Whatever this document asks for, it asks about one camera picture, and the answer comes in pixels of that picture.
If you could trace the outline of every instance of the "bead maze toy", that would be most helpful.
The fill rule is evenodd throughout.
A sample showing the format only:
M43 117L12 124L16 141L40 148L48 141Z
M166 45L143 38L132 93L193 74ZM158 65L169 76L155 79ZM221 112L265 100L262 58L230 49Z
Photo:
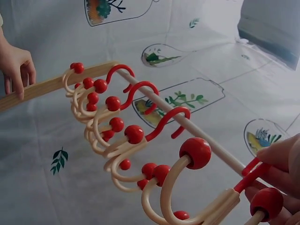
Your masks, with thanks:
M105 100L104 106L98 108L96 104L99 101L99 95L108 89L114 73L118 73L129 82L129 85L123 91L128 93L128 98L122 104L118 97L110 96ZM106 79L93 80L93 78L102 75L107 75ZM74 89L69 87L71 84L75 84ZM62 76L26 88L25 100L62 87L66 90L66 97L70 98L71 111L74 117L85 124L85 139L90 143L96 154L107 159L104 170L111 174L115 186L124 192L142 191L143 210L152 221L159 225L220 224L240 202L241 192L270 168L270 165L261 163L258 158L254 158L247 166L244 166L189 120L191 113L186 107L172 108L172 106L166 104L159 97L159 91L154 84L148 81L139 82L136 80L133 70L126 65L111 61L84 69L82 63L72 63ZM145 114L151 113L157 107L167 112L157 127L147 135L138 125L125 127L123 119L117 117L130 106L137 90L153 102L153 105L145 111ZM0 100L0 109L5 110L16 104L18 104L16 96L10 95ZM178 161L172 167L149 162L141 168L140 174L131 177L119 174L119 169L128 170L131 167L129 158L153 141L171 118L180 124L180 127L171 134L172 139L177 138L185 129L194 136L182 144ZM122 131L124 134L122 138L110 142L110 139L116 133ZM205 167L210 161L212 152L237 172L242 177L241 181L233 188L223 191L193 218L190 218L189 214L184 211L173 212L171 197L177 177L184 168L198 170ZM136 183L136 187L128 188L120 182ZM150 194L155 186L161 187L160 208L163 217L159 216L150 205ZM272 187L264 188L252 199L250 203L252 217L245 225L268 222L280 213L282 207L283 196L281 193Z

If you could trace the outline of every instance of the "red curved wire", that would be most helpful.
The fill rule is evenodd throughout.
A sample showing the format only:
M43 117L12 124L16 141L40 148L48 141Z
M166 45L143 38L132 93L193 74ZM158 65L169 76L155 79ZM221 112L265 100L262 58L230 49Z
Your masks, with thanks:
M245 177L259 163L259 159L255 157L243 170L242 176Z
M118 64L116 66L114 66L113 68L111 68L109 71L108 71L108 74L107 74L107 77L106 77L106 83L109 84L111 79L112 79L112 75L114 72L116 72L118 69L125 69L129 72L129 74L132 76L132 77L135 77L135 74L133 72L133 70L127 66L127 65L124 65L124 64ZM130 91L130 89L132 88L132 84L129 84L128 87L126 87L124 90L123 90L123 93L127 93Z
M132 89L130 90L130 92L129 92L129 94L128 94L128 98L127 98L126 102L120 106L120 109L121 109L121 110L124 110L124 109L126 109L127 107L130 106L130 104L131 104L132 101L133 101L133 96L135 95L135 92L136 92L140 87L142 87L142 86L148 86L148 87L150 87L150 88L153 90L153 92L154 92L155 94L159 95L159 91L158 91L158 89L156 88L156 86L155 86L154 84L152 84L152 83L149 82L149 81L141 81L141 82L139 82L139 83L136 83L136 84L132 87ZM156 107L157 107L157 105L156 105L155 103L153 103L152 106L151 106L149 109L147 109L147 110L145 111L145 115L148 115L149 113L153 112L153 111L156 109Z
M167 124L167 122L169 121L169 119L171 119L172 117L174 117L178 113L184 113L184 115L185 115L185 117L187 119L191 118L191 112L189 111L188 108L183 107L183 106L176 107L176 108L172 109L171 111L169 111L160 120L160 122L158 123L157 127L155 128L155 130L153 130L150 134L148 134L148 135L145 136L146 140L149 142L149 141L153 140L154 138L156 138L160 134L160 132L163 130L164 126ZM175 139L183 131L184 131L184 127L180 126L173 134L171 134L171 138Z
M257 162L256 159L252 160L249 164L251 167L254 167L254 161ZM255 181L258 177L266 173L270 169L271 165L262 163L258 167L256 167L252 172L248 173L233 189L239 193L241 193L244 189L249 187L253 181Z

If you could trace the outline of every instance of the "plant illustration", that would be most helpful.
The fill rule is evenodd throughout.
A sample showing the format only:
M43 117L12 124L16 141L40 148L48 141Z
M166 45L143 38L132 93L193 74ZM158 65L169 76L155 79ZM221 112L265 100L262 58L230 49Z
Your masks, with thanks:
M61 147L61 150L58 150L53 154L53 162L51 163L53 167L50 170L53 172L53 175L56 172L59 172L61 167L62 168L65 167L65 161L67 160L68 160L68 153L63 150L63 147Z
M195 103L204 105L205 103L208 102L208 100L203 98L203 95L195 96L195 94L191 94L189 97L190 100L188 100L187 95L182 94L181 91L175 92L174 94L175 97L169 96L165 98L165 101L173 107L185 106L190 110L192 110L196 108ZM147 107L151 107L152 104L153 102L150 99L148 99L145 103ZM157 108L156 112L158 112L161 116L165 115L165 112L160 108Z
M145 53L144 57L145 57L146 61L152 66L155 64L158 64L158 63L170 61L170 60L181 57L181 56L174 56L174 57L168 58L163 55L160 55L160 52L161 52L160 48L158 48L158 49L154 48L153 50L149 49L149 54Z
M199 18L193 19L191 22L189 22L189 27L194 28L199 23L199 21L200 21Z
M271 135L269 134L269 130L263 129L262 127L257 129L255 137L262 147L269 147L271 144L277 142L282 135Z
M96 10L99 17L106 19L111 13L112 7L116 8L120 13L123 13L126 9L121 6L123 0L119 1L119 3L117 2L118 0L89 0L87 6L90 10Z
M243 57L244 59L250 60L249 56L247 56L247 55L242 55L242 57Z

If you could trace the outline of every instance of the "person's hand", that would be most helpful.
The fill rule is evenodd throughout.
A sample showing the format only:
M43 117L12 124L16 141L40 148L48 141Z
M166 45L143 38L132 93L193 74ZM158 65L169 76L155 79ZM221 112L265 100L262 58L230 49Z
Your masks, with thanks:
M284 207L278 217L269 222L270 225L299 225L300 224L300 134L257 153L264 163L272 165L261 178L283 193ZM266 188L260 182L254 182L245 191L250 201L260 190Z
M4 38L0 28L0 70L4 74L5 93L16 92L24 98L24 87L36 82L36 70L30 52L16 48Z

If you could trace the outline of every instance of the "wooden dowel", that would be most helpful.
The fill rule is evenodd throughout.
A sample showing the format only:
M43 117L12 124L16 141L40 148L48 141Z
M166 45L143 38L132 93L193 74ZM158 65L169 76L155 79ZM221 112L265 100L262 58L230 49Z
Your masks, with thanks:
M106 75L108 71L115 65L118 65L117 61L109 61L106 63L101 63L96 66L88 67L84 70L82 74L73 74L68 79L68 85L82 82L86 77L99 77ZM11 93L0 99L0 112L3 112L15 105L22 102L37 98L39 96L45 95L52 91L63 88L62 75L55 77L53 79L36 83L30 85L24 89L24 100L20 101L16 93Z
M264 217L264 212L257 211L244 225L258 225Z

